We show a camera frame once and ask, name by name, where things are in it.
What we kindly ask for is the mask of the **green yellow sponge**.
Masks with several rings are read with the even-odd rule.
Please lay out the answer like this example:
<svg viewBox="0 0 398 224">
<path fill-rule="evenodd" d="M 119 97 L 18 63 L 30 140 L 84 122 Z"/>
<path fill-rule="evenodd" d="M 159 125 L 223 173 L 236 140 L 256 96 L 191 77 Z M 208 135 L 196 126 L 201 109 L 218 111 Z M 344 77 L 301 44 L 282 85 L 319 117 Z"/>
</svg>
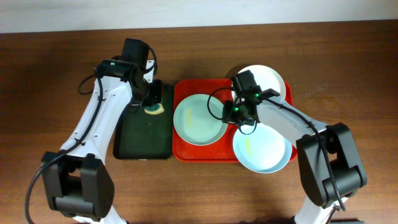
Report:
<svg viewBox="0 0 398 224">
<path fill-rule="evenodd" d="M 144 112 L 149 115 L 158 115 L 164 112 L 164 107 L 161 103 L 157 103 L 151 106 L 146 106 Z"/>
</svg>

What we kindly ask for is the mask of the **light green plate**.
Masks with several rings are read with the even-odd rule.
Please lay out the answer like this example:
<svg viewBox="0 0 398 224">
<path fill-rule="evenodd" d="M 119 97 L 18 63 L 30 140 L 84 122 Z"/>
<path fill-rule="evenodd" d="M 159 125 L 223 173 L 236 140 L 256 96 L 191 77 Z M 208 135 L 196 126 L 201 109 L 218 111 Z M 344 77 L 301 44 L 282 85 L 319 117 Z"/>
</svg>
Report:
<svg viewBox="0 0 398 224">
<path fill-rule="evenodd" d="M 184 98 L 174 111 L 174 129 L 187 143 L 195 146 L 207 146 L 221 139 L 228 125 L 214 118 L 222 115 L 223 104 L 220 100 L 206 94 L 195 94 Z"/>
</svg>

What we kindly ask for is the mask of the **light blue plate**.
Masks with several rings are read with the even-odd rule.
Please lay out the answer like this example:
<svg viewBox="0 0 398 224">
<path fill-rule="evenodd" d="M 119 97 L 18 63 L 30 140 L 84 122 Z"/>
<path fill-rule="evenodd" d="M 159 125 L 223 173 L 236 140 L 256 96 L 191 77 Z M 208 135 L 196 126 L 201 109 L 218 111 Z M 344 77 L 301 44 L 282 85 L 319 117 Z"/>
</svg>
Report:
<svg viewBox="0 0 398 224">
<path fill-rule="evenodd" d="M 292 155 L 292 145 L 277 131 L 264 124 L 244 125 L 233 136 L 233 152 L 247 169 L 271 174 L 283 169 Z"/>
</svg>

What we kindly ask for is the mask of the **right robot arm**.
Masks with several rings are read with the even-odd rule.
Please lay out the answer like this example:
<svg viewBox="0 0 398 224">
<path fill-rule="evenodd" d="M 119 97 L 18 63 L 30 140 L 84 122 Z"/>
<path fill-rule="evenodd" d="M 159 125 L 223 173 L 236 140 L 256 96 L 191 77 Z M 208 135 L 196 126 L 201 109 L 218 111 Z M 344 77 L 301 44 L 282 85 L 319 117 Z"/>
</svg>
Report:
<svg viewBox="0 0 398 224">
<path fill-rule="evenodd" d="M 330 223 L 337 211 L 346 209 L 345 202 L 367 184 L 349 127 L 312 119 L 273 89 L 240 91 L 234 101 L 224 105 L 222 120 L 238 126 L 262 123 L 296 148 L 306 197 L 291 223 Z"/>
</svg>

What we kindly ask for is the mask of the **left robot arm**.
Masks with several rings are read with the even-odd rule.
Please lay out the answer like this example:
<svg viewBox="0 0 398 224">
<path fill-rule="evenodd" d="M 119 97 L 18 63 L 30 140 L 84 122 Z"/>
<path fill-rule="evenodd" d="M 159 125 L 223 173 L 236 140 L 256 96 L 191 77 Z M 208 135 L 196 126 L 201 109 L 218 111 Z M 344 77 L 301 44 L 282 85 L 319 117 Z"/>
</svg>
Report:
<svg viewBox="0 0 398 224">
<path fill-rule="evenodd" d="M 40 173 L 50 209 L 82 223 L 125 223 L 113 207 L 114 184 L 105 160 L 128 105 L 160 103 L 155 59 L 117 56 L 94 69 L 94 89 L 77 127 L 59 152 L 46 152 Z"/>
</svg>

